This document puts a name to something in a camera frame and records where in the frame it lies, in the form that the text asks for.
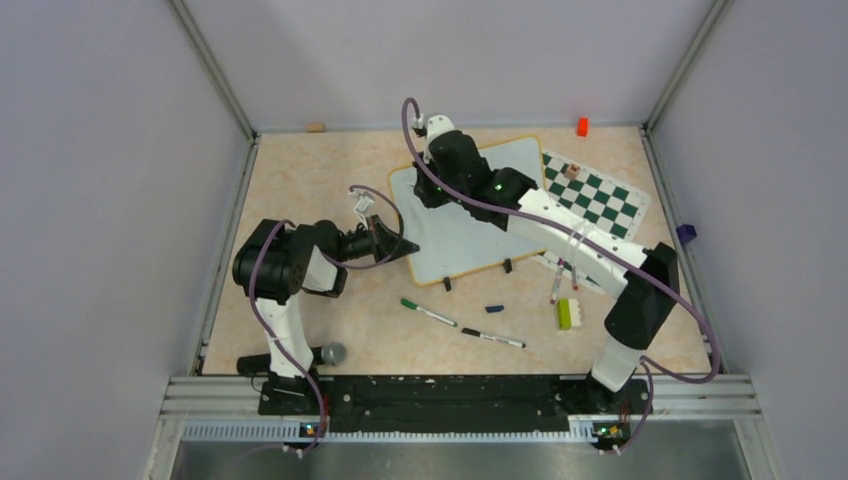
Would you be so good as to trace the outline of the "purple small object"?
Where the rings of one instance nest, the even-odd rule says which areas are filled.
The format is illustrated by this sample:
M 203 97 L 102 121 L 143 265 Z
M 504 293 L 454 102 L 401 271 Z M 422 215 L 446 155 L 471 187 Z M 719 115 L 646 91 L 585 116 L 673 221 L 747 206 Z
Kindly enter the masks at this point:
M 697 229 L 691 224 L 681 224 L 675 229 L 681 245 L 687 245 L 698 237 Z

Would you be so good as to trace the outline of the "black capped marker pen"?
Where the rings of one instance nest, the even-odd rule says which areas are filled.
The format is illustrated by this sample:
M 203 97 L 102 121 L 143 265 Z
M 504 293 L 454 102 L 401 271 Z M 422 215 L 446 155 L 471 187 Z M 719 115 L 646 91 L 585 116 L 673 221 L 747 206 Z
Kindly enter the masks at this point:
M 511 338 L 506 338 L 506 337 L 503 337 L 503 336 L 498 336 L 498 335 L 494 335 L 494 334 L 490 334 L 490 333 L 485 333 L 485 332 L 475 330 L 475 329 L 471 329 L 471 328 L 467 328 L 467 327 L 462 328 L 461 333 L 464 334 L 464 335 L 468 335 L 468 336 L 472 336 L 472 337 L 476 337 L 476 338 L 480 338 L 480 339 L 484 339 L 484 340 L 488 340 L 488 341 L 492 341 L 492 342 L 496 342 L 496 343 L 500 343 L 500 344 L 510 345 L 510 346 L 513 346 L 513 347 L 521 348 L 521 349 L 524 349 L 527 346 L 526 343 L 523 342 L 523 341 L 519 341 L 519 340 L 515 340 L 515 339 L 511 339 Z

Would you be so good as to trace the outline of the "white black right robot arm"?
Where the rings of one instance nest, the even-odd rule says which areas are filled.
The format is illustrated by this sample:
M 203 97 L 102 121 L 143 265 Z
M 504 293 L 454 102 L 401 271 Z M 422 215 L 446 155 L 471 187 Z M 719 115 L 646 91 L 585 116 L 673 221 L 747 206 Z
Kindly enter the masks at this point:
M 491 166 L 475 140 L 453 125 L 415 132 L 425 139 L 423 149 L 407 146 L 417 170 L 414 192 L 426 207 L 457 204 L 473 219 L 556 254 L 614 299 L 604 320 L 608 339 L 586 385 L 594 409 L 614 411 L 626 400 L 625 384 L 682 301 L 675 250 L 663 242 L 643 247 L 581 225 L 578 215 L 531 176 L 512 166 Z

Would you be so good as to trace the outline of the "green white toy brick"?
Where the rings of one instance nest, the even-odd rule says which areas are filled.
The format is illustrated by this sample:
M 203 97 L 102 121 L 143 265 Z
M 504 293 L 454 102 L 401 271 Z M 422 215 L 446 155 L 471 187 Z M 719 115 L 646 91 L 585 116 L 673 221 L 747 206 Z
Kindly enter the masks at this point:
M 555 312 L 559 331 L 569 331 L 582 326 L 581 309 L 577 299 L 558 299 Z

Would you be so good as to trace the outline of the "yellow framed whiteboard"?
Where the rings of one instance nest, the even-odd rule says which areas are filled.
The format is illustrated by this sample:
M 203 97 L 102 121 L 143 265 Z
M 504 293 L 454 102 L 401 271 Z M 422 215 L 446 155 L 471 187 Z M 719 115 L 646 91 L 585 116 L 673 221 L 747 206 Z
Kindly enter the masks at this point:
M 544 248 L 523 237 L 478 221 L 461 206 L 447 203 L 429 209 L 415 196 L 417 173 L 412 166 L 388 176 L 391 198 L 404 222 L 404 238 L 419 251 L 406 257 L 413 283 L 438 284 L 445 278 L 503 265 L 536 255 Z

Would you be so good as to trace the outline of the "green white chess mat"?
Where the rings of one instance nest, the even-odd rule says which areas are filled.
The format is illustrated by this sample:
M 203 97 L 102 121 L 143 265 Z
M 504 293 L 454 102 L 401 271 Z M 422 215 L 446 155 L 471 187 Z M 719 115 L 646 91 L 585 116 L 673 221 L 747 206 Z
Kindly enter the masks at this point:
M 648 193 L 549 150 L 542 163 L 545 188 L 559 205 L 615 237 L 634 239 L 651 204 Z M 582 168 L 576 180 L 565 176 L 572 163 Z

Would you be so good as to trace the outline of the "orange red small block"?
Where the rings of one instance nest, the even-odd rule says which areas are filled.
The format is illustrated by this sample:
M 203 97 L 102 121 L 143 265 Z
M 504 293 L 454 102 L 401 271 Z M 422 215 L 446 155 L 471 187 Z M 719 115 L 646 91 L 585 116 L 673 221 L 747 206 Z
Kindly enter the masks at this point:
M 585 138 L 590 130 L 590 119 L 588 117 L 580 117 L 576 126 L 576 135 Z

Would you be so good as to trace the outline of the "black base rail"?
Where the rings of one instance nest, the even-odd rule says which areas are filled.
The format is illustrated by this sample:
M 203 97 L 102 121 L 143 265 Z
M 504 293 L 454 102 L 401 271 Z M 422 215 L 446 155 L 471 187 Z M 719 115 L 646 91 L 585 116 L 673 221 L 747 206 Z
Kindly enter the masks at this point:
M 300 388 L 268 380 L 259 414 L 325 415 L 333 433 L 548 433 L 579 415 L 640 415 L 648 401 L 644 380 L 612 392 L 582 375 L 341 375 Z

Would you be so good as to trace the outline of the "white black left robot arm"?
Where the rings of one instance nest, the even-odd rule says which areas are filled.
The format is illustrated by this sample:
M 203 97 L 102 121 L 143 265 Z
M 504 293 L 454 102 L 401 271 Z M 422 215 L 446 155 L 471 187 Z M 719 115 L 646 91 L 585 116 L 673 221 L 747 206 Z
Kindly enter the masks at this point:
M 300 303 L 305 295 L 339 297 L 353 260 L 370 257 L 376 266 L 420 251 L 390 229 L 377 215 L 347 232 L 330 220 L 288 228 L 282 222 L 261 221 L 236 254 L 232 278 L 243 289 L 268 342 L 267 354 L 240 357 L 237 373 L 265 376 L 271 391 L 297 413 L 319 404 L 320 386 L 313 367 L 338 355 L 328 346 L 311 347 L 305 338 Z

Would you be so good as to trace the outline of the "brown white chess piece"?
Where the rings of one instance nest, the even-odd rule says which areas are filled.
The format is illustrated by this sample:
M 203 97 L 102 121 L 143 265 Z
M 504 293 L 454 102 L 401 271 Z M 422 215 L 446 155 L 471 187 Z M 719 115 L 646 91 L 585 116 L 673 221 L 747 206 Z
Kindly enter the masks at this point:
M 579 177 L 581 171 L 582 168 L 579 165 L 572 163 L 567 166 L 567 169 L 565 170 L 565 176 L 569 180 L 576 180 Z

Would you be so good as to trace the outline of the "green capped marker pen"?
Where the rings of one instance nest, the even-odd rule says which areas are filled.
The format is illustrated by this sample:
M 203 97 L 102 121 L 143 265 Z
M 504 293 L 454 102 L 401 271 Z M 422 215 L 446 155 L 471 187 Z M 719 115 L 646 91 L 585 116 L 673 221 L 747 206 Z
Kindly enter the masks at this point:
M 437 314 L 437 313 L 435 313 L 435 312 L 433 312 L 433 311 L 431 311 L 431 310 L 429 310 L 425 307 L 422 307 L 419 304 L 412 302 L 411 300 L 408 300 L 406 298 L 401 298 L 400 303 L 404 307 L 406 307 L 410 310 L 420 312 L 420 313 L 422 313 L 422 314 L 424 314 L 424 315 L 426 315 L 430 318 L 433 318 L 433 319 L 435 319 L 435 320 L 437 320 L 437 321 L 439 321 L 439 322 L 441 322 L 445 325 L 448 325 L 450 327 L 457 328 L 459 326 L 459 324 L 456 321 L 453 321 L 453 320 L 451 320 L 451 319 L 449 319 L 449 318 L 447 318 L 443 315 Z

